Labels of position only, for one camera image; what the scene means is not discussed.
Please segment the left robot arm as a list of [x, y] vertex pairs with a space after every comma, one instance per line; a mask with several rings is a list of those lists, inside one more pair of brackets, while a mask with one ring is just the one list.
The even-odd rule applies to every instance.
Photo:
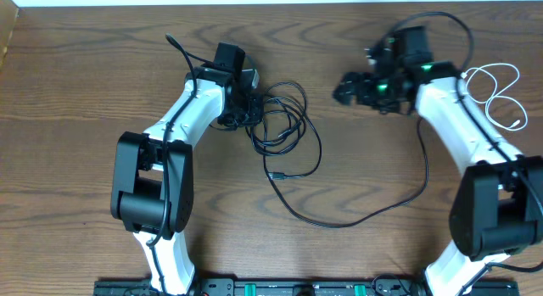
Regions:
[[187, 295], [195, 266], [184, 229], [193, 209], [193, 152], [212, 122], [228, 131], [257, 124], [259, 75], [246, 70], [240, 47], [221, 42], [213, 60], [190, 66], [184, 90], [167, 113], [142, 133], [124, 132], [116, 146], [110, 200], [143, 248], [153, 295]]

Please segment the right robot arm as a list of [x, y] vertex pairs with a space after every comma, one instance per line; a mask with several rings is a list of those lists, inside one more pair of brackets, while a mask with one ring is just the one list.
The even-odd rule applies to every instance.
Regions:
[[372, 73], [344, 75], [333, 97], [383, 114], [417, 112], [462, 176], [449, 215], [451, 242], [412, 284], [412, 295], [464, 295], [507, 258], [542, 241], [542, 158], [525, 156], [469, 98], [461, 72], [436, 62], [426, 29], [393, 31], [368, 49]]

